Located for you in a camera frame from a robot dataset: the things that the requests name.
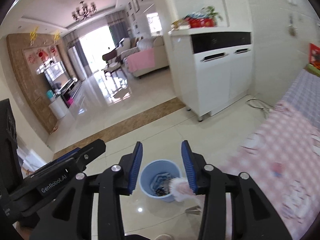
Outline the blue white plastic bag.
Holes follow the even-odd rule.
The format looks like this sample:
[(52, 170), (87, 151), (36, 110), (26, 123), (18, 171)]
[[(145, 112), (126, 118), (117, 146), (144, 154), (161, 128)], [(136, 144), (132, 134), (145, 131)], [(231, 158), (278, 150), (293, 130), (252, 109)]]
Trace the blue white plastic bag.
[(150, 189), (157, 197), (163, 197), (170, 193), (169, 184), (174, 177), (170, 173), (157, 174), (150, 183)]

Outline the white cylindrical bin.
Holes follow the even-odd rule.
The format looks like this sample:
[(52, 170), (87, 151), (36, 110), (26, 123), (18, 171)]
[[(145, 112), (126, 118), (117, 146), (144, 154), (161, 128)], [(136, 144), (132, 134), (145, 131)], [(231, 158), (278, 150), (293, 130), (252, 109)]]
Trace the white cylindrical bin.
[(56, 100), (49, 105), (49, 108), (58, 120), (65, 117), (68, 112), (68, 108), (61, 98), (56, 98)]

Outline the wooden table leg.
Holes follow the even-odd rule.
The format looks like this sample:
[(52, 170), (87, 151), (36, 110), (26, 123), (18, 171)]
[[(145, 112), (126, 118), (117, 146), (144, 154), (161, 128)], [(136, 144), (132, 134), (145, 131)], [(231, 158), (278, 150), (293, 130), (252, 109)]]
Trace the wooden table leg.
[(201, 212), (202, 212), (202, 209), (198, 205), (190, 207), (185, 210), (185, 213), (190, 214), (190, 215), (197, 215), (197, 216), (199, 216), (201, 214)]

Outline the pink and purple checkered tablecloth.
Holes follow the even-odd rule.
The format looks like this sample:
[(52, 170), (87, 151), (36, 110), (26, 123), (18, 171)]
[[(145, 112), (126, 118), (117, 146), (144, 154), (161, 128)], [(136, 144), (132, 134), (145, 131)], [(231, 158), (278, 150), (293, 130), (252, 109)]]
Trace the pink and purple checkered tablecloth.
[[(235, 176), (248, 173), (291, 239), (319, 239), (319, 76), (302, 70), (268, 118), (215, 167)], [(187, 177), (174, 180), (171, 187), (177, 200), (199, 199), (203, 215), (205, 196), (193, 193)], [(226, 210), (225, 239), (232, 239), (230, 194)]]

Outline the light blue plastic bucket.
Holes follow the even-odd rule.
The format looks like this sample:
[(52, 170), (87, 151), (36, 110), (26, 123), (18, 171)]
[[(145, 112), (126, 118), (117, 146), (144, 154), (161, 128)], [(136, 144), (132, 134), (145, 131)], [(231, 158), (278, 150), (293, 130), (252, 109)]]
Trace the light blue plastic bucket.
[(180, 177), (181, 171), (174, 162), (160, 159), (143, 168), (139, 185), (146, 196), (164, 202), (173, 202), (174, 197), (170, 192), (169, 184), (172, 179)]

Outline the television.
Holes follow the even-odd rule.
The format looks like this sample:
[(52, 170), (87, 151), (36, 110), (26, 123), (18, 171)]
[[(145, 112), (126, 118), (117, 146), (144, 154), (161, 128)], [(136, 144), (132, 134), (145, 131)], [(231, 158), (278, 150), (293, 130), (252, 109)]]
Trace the television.
[(43, 72), (54, 92), (63, 89), (72, 79), (62, 61), (51, 61), (44, 67)]

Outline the dark wooden chair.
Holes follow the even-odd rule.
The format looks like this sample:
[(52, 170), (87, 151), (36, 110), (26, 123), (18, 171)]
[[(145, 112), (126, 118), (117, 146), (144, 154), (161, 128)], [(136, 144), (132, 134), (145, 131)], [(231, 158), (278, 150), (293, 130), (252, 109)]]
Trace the dark wooden chair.
[(105, 75), (107, 75), (107, 73), (109, 73), (110, 76), (112, 77), (113, 73), (118, 75), (117, 71), (121, 70), (123, 72), (124, 76), (126, 77), (126, 74), (123, 71), (123, 68), (121, 65), (121, 58), (118, 56), (116, 49), (110, 51), (107, 54), (104, 54), (102, 56), (102, 59), (103, 59), (103, 61), (106, 62), (106, 66), (103, 68), (103, 72)]

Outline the pink blanket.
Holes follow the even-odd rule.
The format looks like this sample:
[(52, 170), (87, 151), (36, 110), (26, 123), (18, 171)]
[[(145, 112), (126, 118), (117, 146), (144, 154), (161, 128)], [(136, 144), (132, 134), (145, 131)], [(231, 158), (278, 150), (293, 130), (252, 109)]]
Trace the pink blanket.
[(127, 68), (129, 72), (155, 67), (154, 49), (143, 50), (127, 57)]

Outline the black chandelier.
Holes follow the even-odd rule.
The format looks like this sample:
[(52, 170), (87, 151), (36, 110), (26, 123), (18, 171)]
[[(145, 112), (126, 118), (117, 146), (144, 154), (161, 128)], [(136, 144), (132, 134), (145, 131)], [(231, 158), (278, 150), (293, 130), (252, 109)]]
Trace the black chandelier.
[(80, 7), (77, 7), (75, 11), (72, 12), (72, 18), (75, 21), (83, 21), (87, 18), (92, 17), (97, 12), (97, 7), (94, 2), (90, 5), (84, 1), (80, 2)]

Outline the white sideboard cabinet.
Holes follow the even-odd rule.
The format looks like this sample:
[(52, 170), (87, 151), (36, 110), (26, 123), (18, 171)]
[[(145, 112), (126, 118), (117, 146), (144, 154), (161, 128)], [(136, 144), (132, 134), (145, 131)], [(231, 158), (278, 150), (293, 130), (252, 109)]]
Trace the white sideboard cabinet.
[(177, 97), (202, 121), (247, 95), (252, 82), (252, 32), (199, 28), (169, 32)]

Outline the red gift box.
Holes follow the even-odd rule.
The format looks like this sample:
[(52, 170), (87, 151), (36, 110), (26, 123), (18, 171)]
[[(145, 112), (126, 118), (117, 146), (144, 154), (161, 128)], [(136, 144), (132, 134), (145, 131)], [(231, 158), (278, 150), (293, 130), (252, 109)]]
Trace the red gift box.
[(191, 28), (209, 28), (215, 27), (215, 21), (211, 18), (189, 18), (189, 25)]

